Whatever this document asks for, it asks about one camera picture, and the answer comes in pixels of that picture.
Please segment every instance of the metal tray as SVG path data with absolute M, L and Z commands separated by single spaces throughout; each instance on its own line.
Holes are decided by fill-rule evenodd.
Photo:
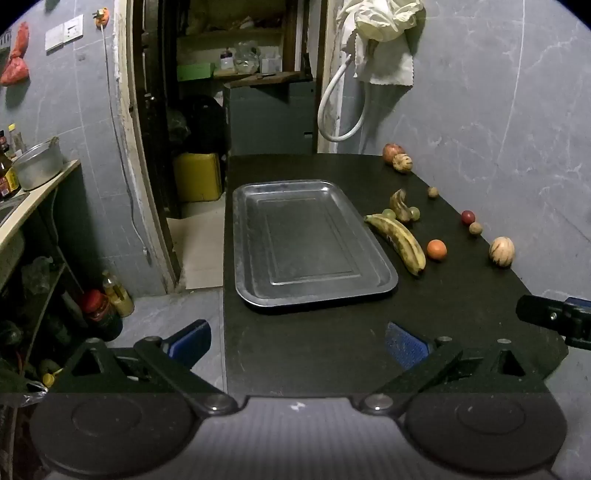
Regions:
M 386 293 L 398 275 L 336 185 L 243 185 L 233 194 L 236 290 L 278 307 Z

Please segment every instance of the light switch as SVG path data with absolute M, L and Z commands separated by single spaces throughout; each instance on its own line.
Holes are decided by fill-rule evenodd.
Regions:
M 64 24 L 45 32 L 45 51 L 59 47 L 64 43 Z
M 82 36 L 82 20 L 84 15 L 78 15 L 64 23 L 64 43 Z

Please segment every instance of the green box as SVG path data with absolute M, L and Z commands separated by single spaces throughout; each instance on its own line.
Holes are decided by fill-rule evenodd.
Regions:
M 208 79 L 211 78 L 214 69 L 215 64 L 211 62 L 179 65 L 177 67 L 177 80 L 186 82 L 187 80 Z

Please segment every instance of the plastic container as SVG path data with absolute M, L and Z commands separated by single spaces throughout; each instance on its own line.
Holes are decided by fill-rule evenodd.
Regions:
M 208 79 L 212 76 L 214 70 L 215 64 L 211 62 L 179 65 L 177 67 L 177 80 L 186 82 L 187 80 Z
M 106 342 L 115 340 L 123 330 L 121 317 L 111 305 L 109 297 L 98 290 L 87 291 L 80 301 L 80 308 L 96 336 Z
M 173 160 L 173 169 L 181 202 L 209 202 L 221 197 L 217 154 L 183 153 Z
M 232 70 L 236 72 L 234 67 L 234 55 L 230 50 L 226 50 L 220 55 L 220 70 Z
M 115 307 L 121 318 L 131 315 L 135 305 L 125 287 L 117 277 L 106 270 L 103 272 L 103 277 L 103 288 L 105 294 L 109 297 L 111 305 Z

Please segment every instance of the screw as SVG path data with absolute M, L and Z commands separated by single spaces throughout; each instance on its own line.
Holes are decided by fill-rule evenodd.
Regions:
M 394 400 L 392 400 L 389 396 L 384 395 L 383 393 L 376 393 L 370 395 L 369 397 L 365 398 L 363 401 L 367 408 L 375 411 L 382 411 L 389 409 L 392 405 L 394 405 Z
M 224 413 L 232 408 L 234 401 L 232 400 L 232 397 L 228 397 L 228 395 L 216 393 L 209 395 L 203 404 L 208 410 Z

